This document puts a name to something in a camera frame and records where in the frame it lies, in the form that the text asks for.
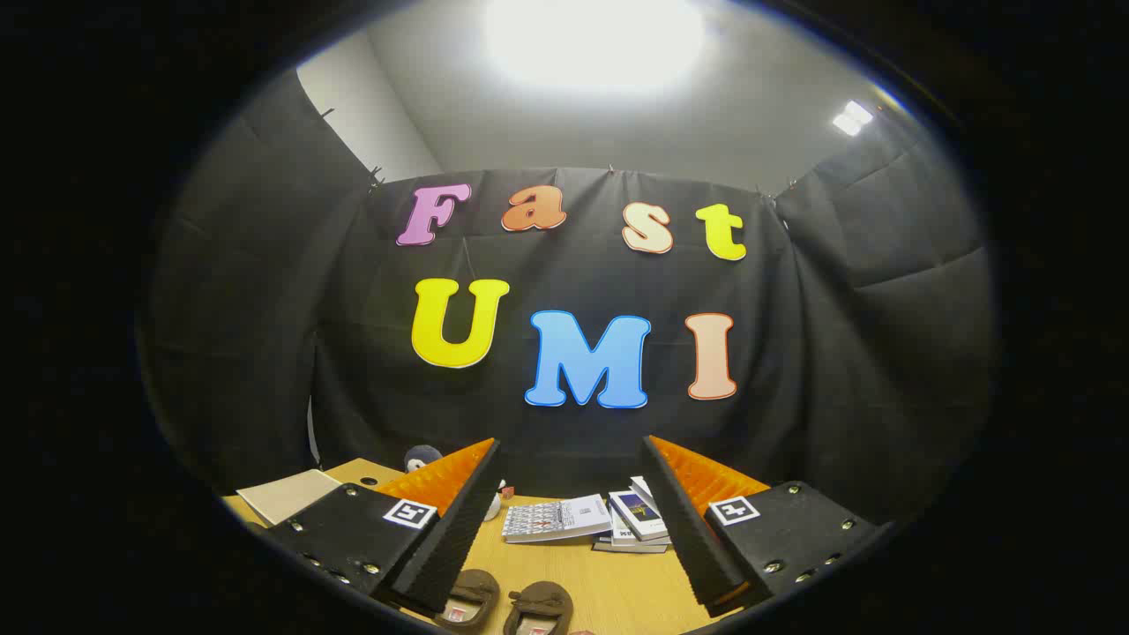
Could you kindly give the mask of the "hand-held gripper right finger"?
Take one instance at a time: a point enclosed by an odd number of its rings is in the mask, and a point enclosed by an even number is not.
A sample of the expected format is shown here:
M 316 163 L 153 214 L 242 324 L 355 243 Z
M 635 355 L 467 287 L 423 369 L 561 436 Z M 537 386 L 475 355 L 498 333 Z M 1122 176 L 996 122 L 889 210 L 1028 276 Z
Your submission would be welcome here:
M 659 437 L 642 438 L 641 473 L 711 617 L 799 594 L 893 532 L 808 482 L 769 486 Z

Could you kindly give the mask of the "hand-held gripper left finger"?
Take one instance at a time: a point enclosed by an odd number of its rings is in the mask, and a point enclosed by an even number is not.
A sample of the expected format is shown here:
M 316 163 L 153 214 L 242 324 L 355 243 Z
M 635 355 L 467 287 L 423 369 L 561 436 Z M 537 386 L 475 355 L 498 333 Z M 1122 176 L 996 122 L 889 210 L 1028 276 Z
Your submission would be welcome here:
M 342 482 L 262 537 L 335 586 L 434 615 L 495 498 L 499 449 L 487 438 L 376 488 Z

